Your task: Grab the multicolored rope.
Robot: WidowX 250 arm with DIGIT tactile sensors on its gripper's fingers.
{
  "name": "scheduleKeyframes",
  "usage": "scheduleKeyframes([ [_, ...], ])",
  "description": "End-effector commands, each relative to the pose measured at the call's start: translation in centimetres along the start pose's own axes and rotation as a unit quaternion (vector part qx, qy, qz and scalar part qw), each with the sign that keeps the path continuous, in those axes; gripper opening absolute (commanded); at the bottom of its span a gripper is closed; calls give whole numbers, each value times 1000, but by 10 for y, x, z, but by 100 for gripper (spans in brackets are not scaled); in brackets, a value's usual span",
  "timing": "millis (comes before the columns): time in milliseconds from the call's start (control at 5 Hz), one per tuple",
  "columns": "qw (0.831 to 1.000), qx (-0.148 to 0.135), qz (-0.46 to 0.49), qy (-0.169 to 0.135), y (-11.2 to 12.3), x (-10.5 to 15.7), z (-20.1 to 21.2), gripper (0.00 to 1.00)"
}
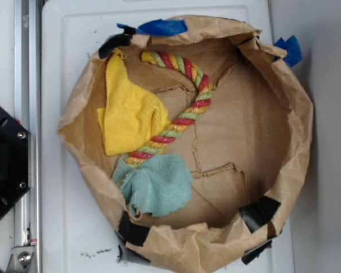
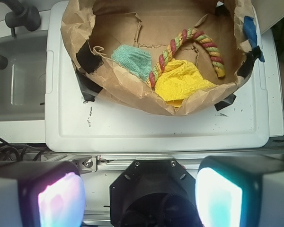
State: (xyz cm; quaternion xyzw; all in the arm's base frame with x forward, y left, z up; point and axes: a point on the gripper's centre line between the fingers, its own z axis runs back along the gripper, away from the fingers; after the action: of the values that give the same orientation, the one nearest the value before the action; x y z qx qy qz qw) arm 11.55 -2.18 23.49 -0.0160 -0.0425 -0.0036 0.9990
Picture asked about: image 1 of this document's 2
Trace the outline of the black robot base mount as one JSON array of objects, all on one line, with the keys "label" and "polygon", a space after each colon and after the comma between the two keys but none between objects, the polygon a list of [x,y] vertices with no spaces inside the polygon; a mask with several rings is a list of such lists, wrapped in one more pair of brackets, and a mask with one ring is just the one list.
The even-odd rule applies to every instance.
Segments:
[{"label": "black robot base mount", "polygon": [[0,106],[0,220],[29,190],[29,136]]}]

